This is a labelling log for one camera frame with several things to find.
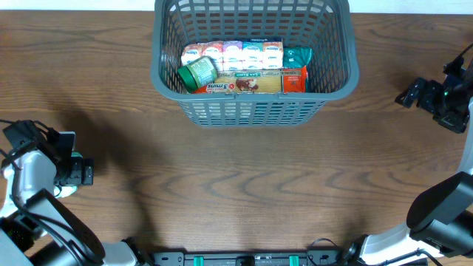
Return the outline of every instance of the green connector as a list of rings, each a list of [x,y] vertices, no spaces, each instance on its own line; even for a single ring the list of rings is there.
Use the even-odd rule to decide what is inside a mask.
[[[204,257],[194,257],[194,266],[204,266]]]
[[[289,266],[299,266],[299,256],[289,256]]]

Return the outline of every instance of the white wall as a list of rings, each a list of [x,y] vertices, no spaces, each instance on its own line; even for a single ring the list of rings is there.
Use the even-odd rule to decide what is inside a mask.
[[[349,0],[353,13],[473,14],[473,0]],[[0,0],[0,10],[145,10],[153,0]]]

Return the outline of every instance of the orange package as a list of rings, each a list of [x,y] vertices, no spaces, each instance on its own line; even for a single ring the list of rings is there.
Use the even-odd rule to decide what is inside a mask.
[[[305,92],[305,81],[308,78],[307,67],[301,69],[283,69],[283,92]]]

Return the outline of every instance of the gray plastic basket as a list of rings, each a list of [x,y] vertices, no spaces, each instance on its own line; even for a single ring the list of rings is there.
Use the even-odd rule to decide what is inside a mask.
[[[347,0],[157,0],[154,8],[152,82],[198,125],[299,125],[358,83]],[[275,36],[314,50],[307,93],[186,94],[177,76],[185,45]]]

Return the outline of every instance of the wooden table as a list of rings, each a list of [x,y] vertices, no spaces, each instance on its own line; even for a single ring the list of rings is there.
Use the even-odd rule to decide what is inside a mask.
[[[77,132],[95,184],[62,202],[102,241],[343,245],[404,222],[419,193],[454,174],[466,136],[393,101],[416,77],[443,78],[443,64],[473,42],[473,16],[353,15],[357,90],[284,129],[195,126],[151,84],[153,18],[0,12],[0,117]],[[4,137],[0,146],[10,148]]]

